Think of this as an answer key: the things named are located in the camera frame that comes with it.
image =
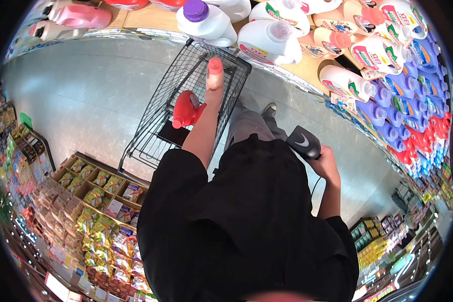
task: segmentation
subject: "sneaker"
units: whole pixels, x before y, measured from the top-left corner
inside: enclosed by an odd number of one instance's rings
[[[265,107],[265,110],[263,111],[262,115],[274,118],[276,112],[277,112],[277,104],[270,103],[268,106]]]

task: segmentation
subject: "tile floor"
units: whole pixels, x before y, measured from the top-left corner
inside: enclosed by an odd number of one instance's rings
[[[134,39],[71,41],[13,59],[4,66],[2,78],[17,115],[30,116],[34,129],[48,140],[56,165],[80,151],[117,167],[152,93],[180,49]],[[399,176],[349,122],[313,95],[260,69],[252,70],[245,94],[256,100],[246,106],[258,112],[277,102],[277,123],[287,134],[301,125],[332,147],[343,182],[341,215],[348,226],[362,216],[383,217],[397,211],[390,194]],[[224,142],[225,135],[208,168],[210,178]],[[126,159],[123,167],[151,179],[153,171],[135,159]],[[306,169],[312,189],[318,176],[307,164]],[[319,181],[313,193],[314,214],[324,186]]]

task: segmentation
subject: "shopping cart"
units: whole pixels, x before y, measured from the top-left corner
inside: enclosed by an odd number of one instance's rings
[[[212,57],[219,57],[224,69],[223,102],[218,114],[214,153],[252,66],[223,49],[201,45],[189,39],[151,97],[133,139],[123,152],[119,172],[122,172],[126,157],[135,158],[156,169],[166,151],[181,148],[193,126],[186,129],[174,129],[171,126],[176,99],[181,92],[190,90],[200,103],[205,102],[207,64]]]

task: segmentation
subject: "handheld barcode scanner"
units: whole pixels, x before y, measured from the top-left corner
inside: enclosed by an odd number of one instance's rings
[[[304,160],[318,160],[320,158],[319,139],[301,126],[297,126],[285,142]]]

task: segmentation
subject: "hand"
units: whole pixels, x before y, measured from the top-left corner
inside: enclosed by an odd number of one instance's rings
[[[320,158],[318,160],[307,160],[314,172],[324,178],[326,182],[341,184],[341,177],[337,171],[334,153],[330,147],[320,145]]]
[[[223,87],[216,90],[207,89],[205,92],[205,103],[208,107],[217,108],[217,112],[220,111],[223,100]]]

